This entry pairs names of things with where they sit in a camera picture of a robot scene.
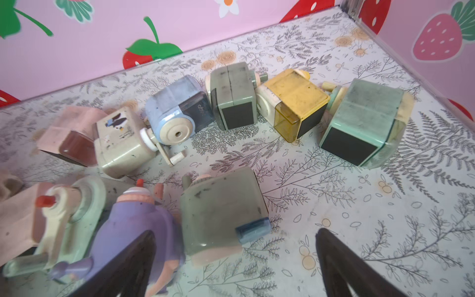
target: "fern print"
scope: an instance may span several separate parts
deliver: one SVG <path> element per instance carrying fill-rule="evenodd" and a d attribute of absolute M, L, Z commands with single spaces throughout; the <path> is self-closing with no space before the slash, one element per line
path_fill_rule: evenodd
<path fill-rule="evenodd" d="M 291 26 L 284 34 L 277 36 L 272 47 L 275 51 L 288 54 L 292 58 L 306 59 L 311 55 L 313 49 L 324 46 L 325 41 L 329 39 L 319 32 L 314 32 L 310 38 L 305 38 L 298 26 Z"/>
<path fill-rule="evenodd" d="M 467 273 L 464 276 L 465 286 L 467 290 L 462 289 L 461 297 L 473 297 L 475 296 L 475 272 L 470 274 Z"/>
<path fill-rule="evenodd" d="M 442 112 L 446 118 L 433 111 L 430 115 L 419 112 L 422 129 L 409 120 L 398 151 L 382 166 L 402 193 L 406 193 L 402 185 L 402 179 L 406 178 L 434 202 L 438 200 L 424 185 L 430 177 L 435 183 L 475 189 L 452 177 L 445 169 L 475 170 L 475 136 L 446 110 Z"/>
<path fill-rule="evenodd" d="M 283 144 L 282 137 L 278 137 L 271 142 L 266 142 L 264 138 L 254 138 L 254 141 L 243 144 L 241 151 L 226 152 L 223 160 L 217 160 L 216 163 L 210 166 L 212 170 L 219 170 L 220 172 L 228 172 L 235 165 L 254 167 L 261 158 L 268 159 L 278 152 Z"/>
<path fill-rule="evenodd" d="M 269 257 L 274 260 L 279 260 L 280 255 L 278 251 L 280 247 L 278 244 L 284 242 L 284 240 L 282 237 L 272 238 L 267 241 L 264 241 L 264 238 L 259 238 L 251 242 L 248 248 L 244 248 L 243 256 L 249 258 L 250 261 L 257 261 L 263 264 L 267 264 Z"/>
<path fill-rule="evenodd" d="M 251 243 L 248 249 L 244 249 L 244 255 L 251 261 L 248 265 L 243 263 L 243 258 L 238 258 L 234 262 L 229 258 L 220 260 L 213 270 L 214 264 L 206 265 L 203 268 L 202 281 L 197 279 L 192 282 L 196 285 L 190 292 L 206 286 L 211 296 L 233 296 L 232 292 L 235 291 L 239 296 L 253 294 L 258 297 L 271 297 L 270 292 L 277 289 L 277 284 L 271 280 L 276 273 L 265 265 L 267 257 L 255 254 L 253 250 L 268 252 L 273 259 L 278 259 L 277 245 L 282 241 L 283 238 L 277 238 L 263 243 L 264 240 L 259 239 L 257 243 Z"/>
<path fill-rule="evenodd" d="M 314 65 L 316 66 L 322 66 L 322 65 L 327 65 L 330 62 L 330 59 L 332 58 L 331 54 L 328 55 L 322 55 L 319 58 L 318 57 L 311 57 L 307 59 L 305 62 L 295 62 L 293 64 L 289 64 L 284 67 L 284 69 L 299 69 L 303 71 L 307 71 L 308 73 L 312 74 L 315 71 L 316 67 L 312 67 Z"/>
<path fill-rule="evenodd" d="M 358 79 L 371 78 L 382 83 L 398 82 L 407 79 L 407 74 L 404 69 L 396 64 L 394 59 L 388 55 L 382 59 L 382 62 L 379 60 L 372 60 L 364 65 L 355 66 L 353 68 L 353 74 Z M 417 95 L 419 89 L 420 86 L 416 85 L 413 88 L 408 89 L 408 91 L 413 95 Z"/>
<path fill-rule="evenodd" d="M 362 245 L 361 258 L 367 262 L 378 262 L 386 266 L 388 277 L 402 281 L 402 276 L 411 285 L 420 286 L 430 284 L 433 280 L 427 270 L 423 269 L 425 260 L 435 261 L 443 270 L 462 268 L 463 263 L 444 250 L 444 242 L 450 242 L 451 237 L 459 241 L 471 240 L 475 231 L 475 195 L 461 192 L 458 202 L 454 206 L 458 216 L 452 215 L 450 220 L 444 217 L 444 211 L 434 207 L 429 211 L 430 226 L 419 221 L 418 218 L 406 216 L 406 223 L 410 233 L 406 235 L 398 247 L 385 256 L 383 252 L 391 247 L 388 229 L 384 221 L 379 221 L 379 228 L 375 230 L 376 240 L 372 244 Z M 429 231 L 431 238 L 426 237 Z M 415 258 L 415 264 L 406 264 L 409 258 Z"/>
<path fill-rule="evenodd" d="M 258 132 L 259 128 L 255 125 L 223 131 L 218 128 L 217 124 L 211 124 L 195 134 L 191 145 L 201 155 L 215 154 L 216 152 L 226 153 L 228 147 L 234 146 L 237 140 L 250 138 Z"/>

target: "manual pencil sharpener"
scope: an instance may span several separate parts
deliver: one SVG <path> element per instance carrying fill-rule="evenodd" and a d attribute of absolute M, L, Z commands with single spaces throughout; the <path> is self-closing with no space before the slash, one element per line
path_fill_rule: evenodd
<path fill-rule="evenodd" d="M 9 261 L 3 267 L 3 275 L 13 277 L 50 269 L 60 261 L 75 262 L 82 259 L 96 227 L 107 219 L 108 210 L 120 193 L 129 187 L 124 182 L 87 176 L 70 186 L 42 182 L 30 191 L 24 191 L 25 195 L 19 198 L 27 203 L 25 209 L 28 211 L 22 211 L 27 216 L 21 218 L 11 214 L 6 217 L 8 221 L 4 226 L 0 224 L 0 230 L 11 233 L 12 238 L 9 240 L 25 244 L 23 249 L 32 240 L 37 241 L 38 236 L 41 240 L 33 255 L 7 258 Z M 31 233 L 30 240 L 17 238 Z M 7 255 L 18 255 L 21 252 L 18 248 L 10 246 Z"/>
<path fill-rule="evenodd" d="M 257 110 L 288 142 L 315 127 L 330 97 L 306 71 L 287 69 L 256 88 Z"/>
<path fill-rule="evenodd" d="M 185 155 L 169 158 L 151 128 L 130 108 L 123 107 L 96 123 L 98 137 L 94 141 L 97 162 L 105 174 L 121 178 L 155 158 L 160 151 L 172 167 Z"/>
<path fill-rule="evenodd" d="M 96 166 L 93 126 L 105 116 L 94 107 L 68 106 L 38 139 L 37 147 L 73 164 Z"/>
<path fill-rule="evenodd" d="M 240 253 L 269 234 L 269 212 L 254 171 L 242 167 L 218 177 L 182 178 L 180 197 L 185 253 L 195 266 Z"/>
<path fill-rule="evenodd" d="M 155 193 L 158 194 L 157 198 L 162 199 L 163 184 L 157 186 Z M 150 259 L 152 269 L 149 274 L 145 273 L 145 281 L 152 285 L 145 296 L 151 297 L 157 292 L 165 293 L 166 285 L 175 275 L 175 271 L 185 262 L 181 228 L 168 210 L 155 206 L 155 199 L 149 190 L 143 187 L 142 179 L 137 181 L 136 187 L 129 188 L 117 198 L 109 218 L 97 231 L 89 256 L 74 263 L 57 263 L 50 270 L 49 276 L 58 279 L 73 274 L 75 279 L 91 281 L 100 275 L 99 278 L 103 279 L 101 270 L 110 267 L 111 261 L 117 255 L 148 230 L 153 233 L 155 244 L 153 257 Z"/>
<path fill-rule="evenodd" d="M 150 97 L 145 112 L 158 142 L 166 145 L 181 144 L 214 120 L 206 93 L 189 75 Z"/>
<path fill-rule="evenodd" d="M 245 62 L 213 70 L 206 77 L 206 91 L 218 127 L 230 130 L 257 123 L 254 89 L 267 80 Z"/>
<path fill-rule="evenodd" d="M 398 148 L 414 96 L 360 79 L 349 88 L 332 83 L 322 87 L 332 92 L 327 109 L 334 115 L 320 147 L 356 166 L 383 165 Z"/>

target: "red strawberry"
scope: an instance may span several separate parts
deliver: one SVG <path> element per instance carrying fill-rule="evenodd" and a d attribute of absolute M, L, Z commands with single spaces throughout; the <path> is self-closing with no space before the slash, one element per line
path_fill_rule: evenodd
<path fill-rule="evenodd" d="M 366 0 L 361 7 L 359 18 L 375 34 L 378 34 L 386 20 L 391 0 Z"/>
<path fill-rule="evenodd" d="M 126 51 L 122 58 L 122 64 L 124 69 L 129 69 L 137 65 L 145 64 L 153 61 L 152 56 L 139 56 L 130 51 Z"/>
<path fill-rule="evenodd" d="M 451 14 L 441 13 L 424 27 L 412 52 L 418 60 L 441 61 L 455 56 L 463 40 L 475 40 L 475 0 L 457 2 Z"/>
<path fill-rule="evenodd" d="M 469 119 L 471 119 L 472 121 L 474 120 L 474 118 L 472 117 L 472 115 L 469 113 L 469 111 L 463 106 L 461 105 L 460 103 L 457 103 L 455 102 L 454 100 L 450 100 L 450 103 L 452 103 L 453 105 L 455 105 L 455 107 L 457 107 L 458 109 L 460 109 L 461 112 L 463 112 Z"/>
<path fill-rule="evenodd" d="M 300 0 L 280 21 L 286 22 L 297 17 L 306 16 L 307 14 L 321 11 L 335 6 L 335 0 Z"/>
<path fill-rule="evenodd" d="M 0 90 L 0 107 L 7 106 L 9 104 L 13 104 L 17 102 L 20 102 L 20 100 Z"/>

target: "floral patterned floor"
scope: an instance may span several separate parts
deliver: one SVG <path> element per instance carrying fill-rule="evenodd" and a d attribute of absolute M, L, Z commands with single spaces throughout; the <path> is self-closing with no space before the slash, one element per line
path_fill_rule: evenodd
<path fill-rule="evenodd" d="M 187 262 L 170 296 L 324 296 L 314 235 L 327 227 L 409 296 L 475 294 L 475 136 L 421 88 L 339 8 L 248 33 L 0 110 L 1 166 L 26 185 L 99 174 L 35 148 L 67 105 L 103 110 L 130 105 L 140 113 L 148 96 L 183 75 L 201 83 L 225 64 L 245 61 L 272 77 L 287 68 L 312 81 L 348 85 L 362 78 L 411 92 L 417 99 L 397 154 L 363 170 L 322 151 L 326 125 L 289 144 L 263 119 L 223 132 L 210 125 L 173 151 L 187 157 L 169 168 L 160 156 L 124 180 L 165 183 L 166 205 L 179 211 L 181 176 L 219 175 L 250 166 L 270 212 L 272 234 L 201 269 Z M 62 297 L 41 273 L 2 279 L 2 296 Z"/>

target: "white plastic knob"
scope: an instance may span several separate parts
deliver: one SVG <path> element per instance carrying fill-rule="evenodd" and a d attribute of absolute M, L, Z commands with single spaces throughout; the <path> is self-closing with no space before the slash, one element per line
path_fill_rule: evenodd
<path fill-rule="evenodd" d="M 35 254 L 48 254 L 48 262 L 45 266 L 48 269 L 57 262 L 66 225 L 81 204 L 81 192 L 63 185 L 49 189 L 46 195 L 55 196 L 56 203 L 49 208 L 43 208 L 46 230 Z"/>
<path fill-rule="evenodd" d="M 324 89 L 325 91 L 328 91 L 328 92 L 332 92 L 335 88 L 336 88 L 336 84 L 333 84 L 333 83 L 328 82 L 328 81 L 324 81 L 323 84 L 322 84 L 322 89 Z"/>
<path fill-rule="evenodd" d="M 193 123 L 184 117 L 176 117 L 166 122 L 160 129 L 160 140 L 166 145 L 181 144 L 193 132 Z"/>
<path fill-rule="evenodd" d="M 173 165 L 176 165 L 178 162 L 180 162 L 184 158 L 185 158 L 185 154 L 183 153 L 183 151 L 181 151 L 178 154 L 174 155 L 172 158 L 170 158 L 170 162 Z"/>

